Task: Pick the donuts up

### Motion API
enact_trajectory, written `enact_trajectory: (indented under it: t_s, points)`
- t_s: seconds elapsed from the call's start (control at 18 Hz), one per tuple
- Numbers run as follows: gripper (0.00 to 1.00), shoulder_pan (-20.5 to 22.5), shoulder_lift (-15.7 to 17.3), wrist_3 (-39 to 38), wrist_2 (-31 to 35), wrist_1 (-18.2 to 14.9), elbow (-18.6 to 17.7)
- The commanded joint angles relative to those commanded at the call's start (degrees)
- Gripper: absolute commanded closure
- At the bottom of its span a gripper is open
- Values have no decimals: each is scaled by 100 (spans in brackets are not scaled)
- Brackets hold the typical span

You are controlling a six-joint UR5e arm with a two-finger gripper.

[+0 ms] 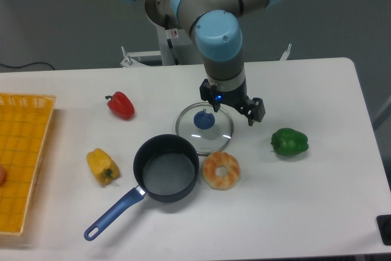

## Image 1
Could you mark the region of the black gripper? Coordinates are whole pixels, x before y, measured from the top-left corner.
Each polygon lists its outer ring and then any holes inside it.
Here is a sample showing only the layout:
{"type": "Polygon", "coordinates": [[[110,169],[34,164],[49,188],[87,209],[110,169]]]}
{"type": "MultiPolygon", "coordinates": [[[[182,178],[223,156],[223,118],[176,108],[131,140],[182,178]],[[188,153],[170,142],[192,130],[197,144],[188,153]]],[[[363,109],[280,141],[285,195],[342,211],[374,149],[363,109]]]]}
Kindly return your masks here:
{"type": "Polygon", "coordinates": [[[248,126],[261,122],[265,116],[265,106],[261,98],[250,99],[247,96],[246,79],[234,83],[233,88],[227,87],[228,81],[212,83],[204,79],[200,85],[200,97],[207,101],[214,112],[218,112],[221,104],[232,108],[241,108],[241,113],[247,118],[248,126]]]}

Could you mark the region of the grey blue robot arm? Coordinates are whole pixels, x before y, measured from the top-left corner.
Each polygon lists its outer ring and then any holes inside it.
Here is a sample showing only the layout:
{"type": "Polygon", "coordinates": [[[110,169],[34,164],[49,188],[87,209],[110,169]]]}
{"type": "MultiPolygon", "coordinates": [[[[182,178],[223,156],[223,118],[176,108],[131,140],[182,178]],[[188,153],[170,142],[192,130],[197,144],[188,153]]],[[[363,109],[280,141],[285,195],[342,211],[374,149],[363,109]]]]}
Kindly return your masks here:
{"type": "Polygon", "coordinates": [[[247,95],[238,18],[282,0],[154,1],[159,25],[184,30],[199,51],[206,71],[206,79],[200,85],[201,99],[215,111],[222,105],[236,109],[247,117],[249,125],[262,121],[263,100],[247,95]]]}

